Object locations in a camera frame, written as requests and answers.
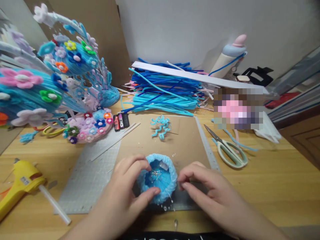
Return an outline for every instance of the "scissor blade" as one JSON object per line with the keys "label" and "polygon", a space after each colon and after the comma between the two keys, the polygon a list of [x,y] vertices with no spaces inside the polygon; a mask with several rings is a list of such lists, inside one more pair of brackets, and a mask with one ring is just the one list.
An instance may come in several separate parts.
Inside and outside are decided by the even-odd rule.
{"label": "scissor blade", "polygon": [[208,132],[214,137],[214,139],[218,139],[218,136],[207,125],[204,124],[204,126],[208,130]]}

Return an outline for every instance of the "pipe cleaner craft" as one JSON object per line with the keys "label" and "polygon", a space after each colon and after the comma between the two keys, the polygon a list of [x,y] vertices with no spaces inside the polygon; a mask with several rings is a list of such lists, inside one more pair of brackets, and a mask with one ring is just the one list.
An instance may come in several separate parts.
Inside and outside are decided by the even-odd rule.
{"label": "pipe cleaner craft", "polygon": [[151,187],[160,188],[160,194],[151,201],[159,205],[171,198],[171,194],[176,189],[178,175],[171,159],[165,155],[151,154],[147,156],[147,160],[151,171],[142,170],[137,182],[141,193]]}
{"label": "pipe cleaner craft", "polygon": [[[33,69],[0,69],[0,125],[38,127],[47,123],[52,128],[66,127],[64,137],[72,144],[96,141],[111,129],[113,119],[107,107],[120,97],[110,85],[112,75],[104,58],[98,56],[98,44],[81,23],[48,12],[45,4],[36,6],[34,12],[38,23],[49,27],[63,23],[71,34],[79,35],[80,43],[53,34],[38,51],[42,62],[23,34],[9,30],[16,45],[0,41],[0,50],[16,55],[17,63]],[[68,111],[71,118],[61,111]]]}
{"label": "pipe cleaner craft", "polygon": [[156,119],[152,119],[151,118],[151,125],[158,125],[159,126],[159,129],[156,129],[156,133],[155,134],[152,134],[151,136],[152,137],[156,137],[158,135],[158,132],[164,130],[164,132],[162,133],[159,133],[159,138],[161,140],[164,139],[164,135],[169,132],[171,130],[171,124],[170,124],[170,119],[167,118],[167,119],[164,119],[164,116],[161,114],[161,116],[157,117]]}

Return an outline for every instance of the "green flower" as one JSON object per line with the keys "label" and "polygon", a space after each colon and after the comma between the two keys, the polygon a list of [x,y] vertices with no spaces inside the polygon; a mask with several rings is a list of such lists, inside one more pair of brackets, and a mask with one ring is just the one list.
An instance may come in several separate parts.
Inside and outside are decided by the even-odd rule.
{"label": "green flower", "polygon": [[88,46],[84,41],[81,41],[81,44],[83,50],[85,50],[88,54],[96,55],[96,52],[92,50],[92,47]]}
{"label": "green flower", "polygon": [[52,90],[40,90],[40,96],[43,101],[45,102],[52,102],[54,104],[60,104],[61,102],[61,96],[57,95]]}
{"label": "green flower", "polygon": [[72,137],[76,137],[79,134],[79,129],[74,126],[68,129],[68,135]]}

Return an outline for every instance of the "white wall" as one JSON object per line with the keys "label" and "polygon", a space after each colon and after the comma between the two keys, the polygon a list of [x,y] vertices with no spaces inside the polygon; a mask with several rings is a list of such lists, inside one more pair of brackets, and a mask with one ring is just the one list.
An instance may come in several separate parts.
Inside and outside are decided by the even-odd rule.
{"label": "white wall", "polygon": [[247,34],[238,68],[278,77],[320,45],[320,3],[312,0],[116,0],[131,61],[191,62],[210,70],[227,43]]}

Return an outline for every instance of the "yellow scissors handle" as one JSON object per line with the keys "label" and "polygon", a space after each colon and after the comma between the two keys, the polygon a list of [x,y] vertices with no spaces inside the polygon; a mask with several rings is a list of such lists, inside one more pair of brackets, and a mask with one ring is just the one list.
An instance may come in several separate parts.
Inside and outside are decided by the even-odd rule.
{"label": "yellow scissors handle", "polygon": [[[239,148],[237,145],[235,145],[231,142],[227,142],[225,140],[222,140],[222,143],[217,142],[217,147],[218,147],[218,153],[219,153],[220,157],[230,167],[242,168],[248,164],[247,156],[245,155],[243,150],[241,148]],[[240,158],[239,155],[236,154],[232,148],[238,150],[242,158]],[[222,150],[232,159],[233,162],[230,162],[225,158],[225,156],[222,153]]]}

